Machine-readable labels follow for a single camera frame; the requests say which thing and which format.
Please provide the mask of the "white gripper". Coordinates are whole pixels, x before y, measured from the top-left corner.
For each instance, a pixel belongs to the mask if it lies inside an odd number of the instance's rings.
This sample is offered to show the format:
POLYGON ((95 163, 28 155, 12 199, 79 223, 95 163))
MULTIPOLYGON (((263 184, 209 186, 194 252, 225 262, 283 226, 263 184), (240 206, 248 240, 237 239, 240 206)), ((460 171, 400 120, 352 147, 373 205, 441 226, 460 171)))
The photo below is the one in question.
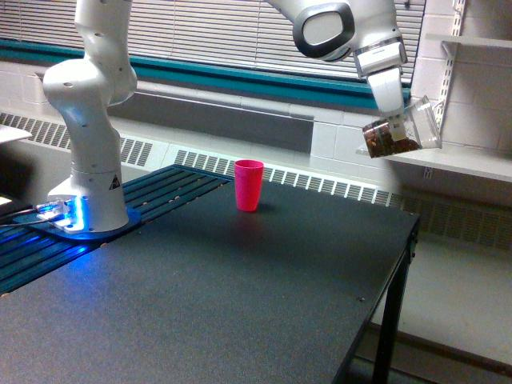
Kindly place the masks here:
MULTIPOLYGON (((367 80, 381 113, 402 113, 402 65, 407 63, 401 39, 388 39, 354 52, 358 75, 367 80)), ((390 117, 390 134, 403 140, 403 115, 390 117)))

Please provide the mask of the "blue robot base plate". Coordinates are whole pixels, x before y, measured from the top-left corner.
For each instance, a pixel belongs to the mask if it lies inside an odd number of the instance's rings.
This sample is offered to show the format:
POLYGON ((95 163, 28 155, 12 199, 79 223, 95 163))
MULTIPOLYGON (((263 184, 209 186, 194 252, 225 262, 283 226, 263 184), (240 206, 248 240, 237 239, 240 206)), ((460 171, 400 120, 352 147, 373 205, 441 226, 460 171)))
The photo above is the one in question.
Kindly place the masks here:
POLYGON ((52 238, 70 240, 72 242, 108 242, 131 232, 141 225, 141 214, 134 209, 127 209, 129 221, 123 227, 106 232, 87 232, 79 234, 68 234, 49 223, 32 224, 27 227, 35 230, 38 234, 48 235, 52 238))

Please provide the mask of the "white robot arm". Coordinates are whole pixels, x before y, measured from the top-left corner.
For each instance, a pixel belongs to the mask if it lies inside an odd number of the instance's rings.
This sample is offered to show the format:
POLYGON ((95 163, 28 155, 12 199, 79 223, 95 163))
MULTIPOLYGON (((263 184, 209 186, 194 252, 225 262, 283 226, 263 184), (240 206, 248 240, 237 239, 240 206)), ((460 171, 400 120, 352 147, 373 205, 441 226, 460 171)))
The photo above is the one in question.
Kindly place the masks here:
MULTIPOLYGON (((404 111, 402 66, 406 50, 392 1, 275 1, 293 26, 304 56, 336 62, 352 56, 384 116, 404 111)), ((70 136, 67 180, 48 194, 57 207, 39 213, 76 235, 123 228, 129 221, 122 191, 120 137, 107 110, 128 100, 137 77, 127 47, 129 1, 79 1, 74 24, 85 53, 49 68, 43 91, 70 136)))

